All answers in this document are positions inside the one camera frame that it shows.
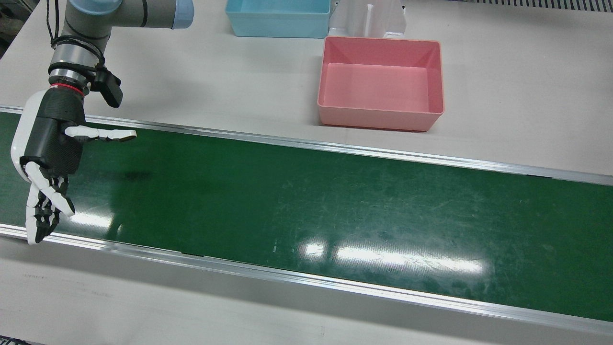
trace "metal grate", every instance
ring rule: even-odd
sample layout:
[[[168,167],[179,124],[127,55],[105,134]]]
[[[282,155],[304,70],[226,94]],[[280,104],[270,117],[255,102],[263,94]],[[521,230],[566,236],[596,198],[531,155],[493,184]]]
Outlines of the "metal grate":
[[[522,7],[544,7],[547,9],[613,12],[611,0],[472,0],[470,2]]]

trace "robotic arm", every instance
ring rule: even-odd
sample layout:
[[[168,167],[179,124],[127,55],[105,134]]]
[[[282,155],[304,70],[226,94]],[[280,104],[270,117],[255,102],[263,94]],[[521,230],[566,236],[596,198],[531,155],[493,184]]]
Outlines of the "robotic arm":
[[[90,91],[100,92],[111,107],[119,107],[123,99],[121,80],[105,67],[111,29],[187,28],[193,16],[192,0],[67,1],[62,35],[51,38],[55,48],[48,70],[51,86],[28,99],[11,146],[15,169],[31,183],[25,222],[28,243],[39,243],[49,235],[59,223],[60,212],[75,214],[66,192],[83,143],[136,137],[131,130],[86,126],[83,100]]]

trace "light blue bin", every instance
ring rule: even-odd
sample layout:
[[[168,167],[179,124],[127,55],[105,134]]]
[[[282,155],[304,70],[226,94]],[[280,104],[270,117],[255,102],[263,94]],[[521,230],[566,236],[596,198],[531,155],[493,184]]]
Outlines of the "light blue bin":
[[[226,14],[236,36],[323,38],[330,0],[228,0]]]

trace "metal edge strip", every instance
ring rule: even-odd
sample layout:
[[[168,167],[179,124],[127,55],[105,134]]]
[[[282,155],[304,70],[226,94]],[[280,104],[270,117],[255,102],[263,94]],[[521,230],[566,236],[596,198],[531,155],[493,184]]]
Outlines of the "metal edge strip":
[[[3,106],[0,104],[0,111],[3,112],[20,114],[22,110],[23,108],[21,107]],[[453,166],[456,168],[469,168],[485,171],[495,171],[499,173],[550,177],[558,180],[586,182],[591,184],[613,185],[613,176],[592,174],[589,172],[582,173],[579,171],[540,168],[536,166],[498,163],[494,161],[474,160],[469,158],[457,158],[443,155],[432,155],[427,153],[407,152],[401,150],[377,149],[358,145],[335,144],[331,142],[320,142],[307,139],[291,139],[278,136],[267,136],[262,134],[212,130],[192,126],[170,125],[166,123],[127,120],[122,118],[110,118],[95,115],[88,115],[87,120],[91,123],[99,123],[103,125],[143,128],[147,130],[210,136],[213,138],[233,139],[239,141],[256,142],[260,144],[295,147],[299,149],[312,149],[328,152],[348,153],[352,155],[362,155],[376,158],[413,161],[416,163]]]
[[[13,225],[0,224],[0,236],[22,239],[24,241],[27,240],[25,228]],[[317,276],[314,274],[250,265],[213,257],[197,257],[172,250],[155,249],[61,233],[52,233],[45,238],[45,241],[84,249],[99,250],[101,252],[123,257],[138,258],[151,262],[202,269],[205,271],[231,274],[270,282],[309,285],[448,311],[465,312],[479,316],[496,317],[580,332],[613,335],[613,322],[587,319],[578,316],[472,301],[463,298],[435,295],[433,293],[349,281],[346,279]]]

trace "pink bin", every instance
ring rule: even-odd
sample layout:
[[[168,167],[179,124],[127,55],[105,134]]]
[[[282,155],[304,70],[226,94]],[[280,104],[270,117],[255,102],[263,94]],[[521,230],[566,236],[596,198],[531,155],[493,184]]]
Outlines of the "pink bin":
[[[441,45],[329,36],[318,105],[325,125],[427,131],[444,112]]]

